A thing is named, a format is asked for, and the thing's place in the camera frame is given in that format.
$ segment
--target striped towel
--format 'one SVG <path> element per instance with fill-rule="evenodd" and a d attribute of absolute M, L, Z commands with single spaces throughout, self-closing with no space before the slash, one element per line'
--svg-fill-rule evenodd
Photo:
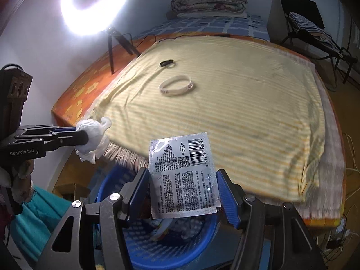
<path fill-rule="evenodd" d="M 323 43 L 324 45 L 339 51 L 336 44 L 332 41 L 330 33 L 328 33 L 326 30 L 318 27 L 314 23 L 312 23 L 310 20 L 306 19 L 304 16 L 295 13 L 290 12 L 289 18 L 294 23 L 295 28 L 297 30 L 305 30 L 313 35 L 315 39 Z"/>
<path fill-rule="evenodd" d="M 175 65 L 159 68 L 173 59 Z M 163 96 L 164 80 L 187 74 L 195 88 Z M 207 132 L 216 169 L 246 191 L 304 201 L 319 185 L 325 122 L 311 68 L 262 44 L 183 37 L 154 44 L 94 103 L 112 142 L 149 155 L 149 143 Z"/>
<path fill-rule="evenodd" d="M 318 27 L 313 22 L 298 13 L 290 12 L 289 18 L 298 30 L 306 30 L 309 33 L 323 33 L 324 35 L 331 37 L 330 33 L 328 33 L 326 30 Z"/>

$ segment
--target qr code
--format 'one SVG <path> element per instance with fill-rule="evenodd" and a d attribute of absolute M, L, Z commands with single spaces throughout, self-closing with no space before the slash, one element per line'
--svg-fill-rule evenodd
<path fill-rule="evenodd" d="M 178 157 L 178 164 L 179 164 L 179 169 L 182 167 L 190 166 L 189 157 L 188 156 Z"/>

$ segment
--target orange bedsheet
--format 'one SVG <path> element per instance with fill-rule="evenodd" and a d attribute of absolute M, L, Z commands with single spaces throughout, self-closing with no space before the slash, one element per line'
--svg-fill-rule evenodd
<path fill-rule="evenodd" d="M 214 33 L 201 33 L 201 35 L 214 35 Z M 175 38 L 183 33 L 172 33 L 172 34 L 161 34 L 156 36 L 157 40 L 164 38 Z M 199 35 L 199 33 L 186 33 L 186 35 Z M 308 60 L 306 57 L 291 51 L 282 46 L 273 44 L 268 41 L 263 41 L 261 39 L 256 39 L 253 37 L 243 37 L 231 35 L 233 38 L 244 39 L 249 41 L 254 41 L 257 43 L 263 43 L 275 48 L 279 48 L 283 51 L 290 52 L 295 56 L 299 56 L 303 59 Z M 138 39 L 134 41 L 135 45 L 138 45 L 142 40 Z M 147 48 L 153 45 L 155 42 L 153 36 L 147 37 L 141 45 L 138 47 L 140 52 L 143 52 Z M 94 62 L 89 68 L 87 68 L 71 85 L 70 87 L 60 96 L 59 100 L 55 103 L 52 113 L 55 116 L 56 122 L 59 126 L 75 126 L 76 123 L 84 116 L 85 112 L 90 108 L 93 101 L 104 91 L 104 89 L 116 78 L 119 72 L 125 68 L 135 56 L 130 56 L 120 45 L 116 45 L 113 48 L 114 55 L 114 70 L 115 73 L 112 75 L 110 70 L 109 63 L 109 53 L 106 52 L 101 56 L 96 62 Z M 341 129 L 339 122 L 337 120 L 340 138 L 342 141 L 343 154 L 345 159 L 345 150 L 343 144 L 343 137 L 341 134 Z M 343 179 L 343 207 L 345 202 L 345 193 L 346 193 L 346 174 L 344 174 Z M 313 227 L 335 227 L 340 223 L 339 219 L 306 219 L 304 220 L 306 225 Z"/>

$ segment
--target blue checkered bedsheet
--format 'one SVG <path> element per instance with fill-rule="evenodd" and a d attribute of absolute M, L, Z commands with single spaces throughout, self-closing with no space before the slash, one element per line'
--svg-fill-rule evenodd
<path fill-rule="evenodd" d="M 135 38 L 141 38 L 149 33 L 155 35 L 184 32 L 228 33 L 238 36 L 250 36 L 270 41 L 268 30 L 262 18 L 248 14 L 247 18 L 237 17 L 202 17 L 177 18 L 144 31 Z"/>

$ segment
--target wooden floor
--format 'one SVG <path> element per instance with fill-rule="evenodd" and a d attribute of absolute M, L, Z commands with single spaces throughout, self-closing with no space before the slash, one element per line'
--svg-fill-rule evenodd
<path fill-rule="evenodd" d="M 88 161 L 81 162 L 79 156 L 75 151 L 72 152 L 67 160 L 61 174 L 53 189 L 53 194 L 61 196 L 56 190 L 56 186 L 76 183 L 83 187 L 87 187 L 92 176 L 99 166 L 104 167 L 106 163 L 102 160 L 97 160 L 96 164 L 91 164 Z"/>
<path fill-rule="evenodd" d="M 321 65 L 316 63 L 316 69 L 324 83 L 332 84 L 334 86 L 334 74 L 329 63 L 323 62 Z M 343 84 L 341 81 L 342 78 L 339 75 L 336 92 L 328 91 L 328 93 L 334 104 L 335 112 L 339 119 L 340 127 L 343 133 L 346 166 L 348 168 L 353 168 L 353 161 L 347 138 L 344 134 L 350 135 L 353 140 L 355 152 L 358 154 L 356 157 L 356 164 L 358 168 L 360 168 L 360 91 L 351 83 L 347 82 L 346 84 Z M 359 186 L 360 175 L 355 171 L 347 171 L 346 194 L 351 194 L 357 190 Z M 347 216 L 346 228 L 357 234 L 360 234 L 359 209 L 360 190 L 345 202 L 344 210 L 344 214 Z M 359 242 L 360 238 L 356 235 L 353 235 L 350 240 L 346 240 L 343 251 L 341 254 L 339 252 L 339 257 L 334 261 L 327 263 L 327 265 L 329 265 L 329 270 L 341 270 L 354 252 Z"/>

